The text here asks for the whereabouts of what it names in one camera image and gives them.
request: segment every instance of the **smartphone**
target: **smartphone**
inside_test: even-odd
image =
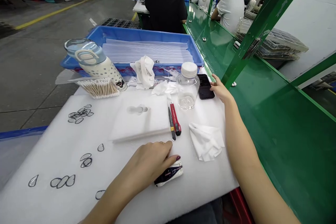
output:
[[[198,78],[200,79],[200,82],[201,82],[201,84],[199,85],[200,86],[199,90],[198,90],[199,98],[201,100],[214,98],[215,93],[210,90],[211,85],[210,85],[210,81],[208,79],[208,76],[206,74],[199,74],[197,76],[198,76]]]

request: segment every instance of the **black shirt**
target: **black shirt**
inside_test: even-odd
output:
[[[146,29],[160,32],[183,33],[181,20],[188,17],[184,0],[145,0],[149,11]]]

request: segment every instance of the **blue edge strip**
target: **blue edge strip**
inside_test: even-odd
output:
[[[9,140],[10,138],[21,137],[23,135],[39,135],[46,130],[48,126],[29,128],[29,129],[19,129],[15,131],[0,132],[0,142]]]

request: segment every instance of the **yellow floor line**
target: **yellow floor line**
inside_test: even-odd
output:
[[[29,25],[35,24],[35,23],[37,23],[37,22],[39,22],[39,21],[41,21],[41,20],[43,20],[43,19],[46,19],[46,18],[51,17],[51,16],[53,16],[53,15],[56,15],[56,14],[58,14],[58,13],[60,13],[60,12],[63,12],[63,11],[65,11],[65,10],[68,10],[68,9],[70,9],[70,8],[72,8],[72,7],[75,7],[75,6],[77,6],[77,5],[80,5],[80,4],[85,3],[85,2],[87,2],[87,1],[90,1],[90,0],[83,0],[82,2],[75,3],[75,4],[73,4],[73,5],[70,5],[70,6],[68,6],[68,7],[65,7],[65,8],[63,8],[63,9],[60,9],[60,10],[54,11],[54,12],[52,12],[52,13],[49,13],[49,14],[47,14],[47,15],[38,17],[38,18],[36,18],[36,19],[34,19],[34,20],[32,20],[32,21],[29,21],[29,22],[27,22],[27,23],[24,23],[24,24],[21,24],[21,25],[19,25],[19,26],[16,26],[15,29],[16,29],[16,30],[19,30],[19,29],[25,28],[25,27],[27,27],[27,26],[29,26]]]
[[[134,21],[134,19],[136,18],[136,16],[137,16],[137,13],[135,12],[134,16],[132,17],[132,21]]]
[[[331,89],[328,89],[331,93],[333,93],[334,95],[336,95],[336,93],[334,91],[332,91]]]

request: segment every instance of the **bottle cap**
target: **bottle cap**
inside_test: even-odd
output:
[[[195,77],[197,74],[197,65],[193,62],[184,62],[181,66],[181,74],[186,78]]]

